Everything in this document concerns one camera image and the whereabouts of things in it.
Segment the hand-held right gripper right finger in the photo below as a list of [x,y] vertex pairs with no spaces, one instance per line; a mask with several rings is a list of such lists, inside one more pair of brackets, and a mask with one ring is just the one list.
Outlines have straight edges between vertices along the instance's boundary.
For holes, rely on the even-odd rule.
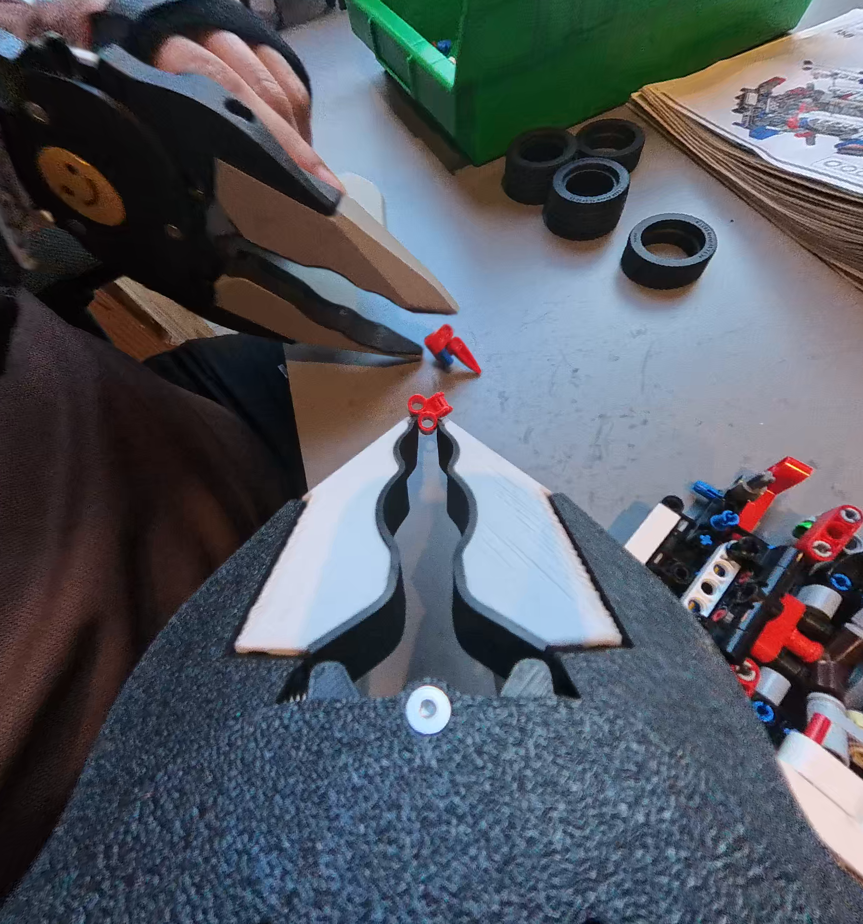
[[535,659],[566,679],[560,653],[616,649],[622,630],[553,504],[553,493],[456,424],[437,431],[447,513],[460,538],[453,623],[495,676]]

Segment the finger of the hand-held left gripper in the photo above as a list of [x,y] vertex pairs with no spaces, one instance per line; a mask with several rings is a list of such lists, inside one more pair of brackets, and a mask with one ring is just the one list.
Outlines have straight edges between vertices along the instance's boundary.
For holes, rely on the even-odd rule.
[[242,237],[409,311],[458,312],[444,285],[350,196],[298,168],[280,169],[278,178],[286,190],[216,161],[216,201]]
[[303,305],[248,279],[224,276],[215,285],[218,308],[249,321],[292,343],[333,350],[418,358],[421,345],[355,309],[328,302],[318,295]]

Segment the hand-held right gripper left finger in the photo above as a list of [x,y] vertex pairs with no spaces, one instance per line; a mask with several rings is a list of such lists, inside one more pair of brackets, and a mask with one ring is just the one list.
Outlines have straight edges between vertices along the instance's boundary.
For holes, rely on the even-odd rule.
[[417,425],[397,422],[309,491],[236,653],[336,662],[357,681],[395,650],[406,617],[395,535],[418,444]]

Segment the red double brick connector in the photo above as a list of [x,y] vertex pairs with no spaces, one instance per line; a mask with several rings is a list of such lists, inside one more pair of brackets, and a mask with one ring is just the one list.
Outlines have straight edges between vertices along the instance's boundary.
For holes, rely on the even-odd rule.
[[429,397],[414,394],[407,400],[406,407],[419,431],[425,435],[435,433],[440,422],[453,412],[443,391]]

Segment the toy brick race car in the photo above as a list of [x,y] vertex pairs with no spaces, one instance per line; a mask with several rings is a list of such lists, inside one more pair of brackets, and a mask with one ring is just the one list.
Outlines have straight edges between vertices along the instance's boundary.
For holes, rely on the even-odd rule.
[[813,472],[785,456],[693,501],[657,502],[624,544],[731,666],[800,809],[863,885],[863,506],[806,517],[784,543],[757,532]]

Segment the person's left hand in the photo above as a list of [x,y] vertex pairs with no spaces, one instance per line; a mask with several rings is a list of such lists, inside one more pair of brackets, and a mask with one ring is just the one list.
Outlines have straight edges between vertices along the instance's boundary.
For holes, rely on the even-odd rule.
[[209,29],[166,38],[152,63],[162,71],[217,82],[253,112],[299,167],[345,190],[311,146],[310,93],[280,52],[249,45],[234,32]]

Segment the wooden workbench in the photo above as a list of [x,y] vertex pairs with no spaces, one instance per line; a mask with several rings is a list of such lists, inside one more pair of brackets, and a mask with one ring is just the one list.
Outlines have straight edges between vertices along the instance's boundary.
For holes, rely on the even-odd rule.
[[97,290],[88,310],[118,349],[140,361],[217,335],[205,320],[127,277]]

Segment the black rubber tyre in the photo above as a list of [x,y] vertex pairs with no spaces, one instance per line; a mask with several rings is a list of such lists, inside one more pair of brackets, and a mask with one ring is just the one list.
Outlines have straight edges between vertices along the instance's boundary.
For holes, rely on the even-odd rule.
[[697,282],[716,253],[716,233],[689,214],[649,216],[630,231],[621,269],[632,282],[674,290]]
[[575,136],[566,129],[537,128],[511,142],[502,179],[503,190],[514,202],[543,205],[555,174],[576,160]]
[[582,157],[613,161],[632,173],[643,153],[645,132],[629,119],[598,119],[576,132],[576,144]]
[[606,158],[580,158],[558,170],[543,206],[543,221],[558,237],[591,240],[618,225],[630,173]]

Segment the person's brown shirt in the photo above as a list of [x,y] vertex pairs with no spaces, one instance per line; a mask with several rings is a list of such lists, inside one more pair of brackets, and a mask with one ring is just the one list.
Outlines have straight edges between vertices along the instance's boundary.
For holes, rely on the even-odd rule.
[[0,905],[143,653],[290,499],[231,411],[0,302]]

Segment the green plastic bin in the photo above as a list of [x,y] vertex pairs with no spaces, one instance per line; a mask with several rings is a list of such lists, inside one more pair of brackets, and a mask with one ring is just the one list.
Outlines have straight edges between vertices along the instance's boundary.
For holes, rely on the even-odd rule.
[[473,164],[782,36],[808,1],[354,1],[351,29]]

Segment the open instruction booklet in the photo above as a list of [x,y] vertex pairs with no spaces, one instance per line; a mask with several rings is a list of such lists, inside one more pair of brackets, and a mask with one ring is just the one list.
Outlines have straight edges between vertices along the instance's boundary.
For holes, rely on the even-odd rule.
[[863,292],[863,8],[648,84],[631,102]]

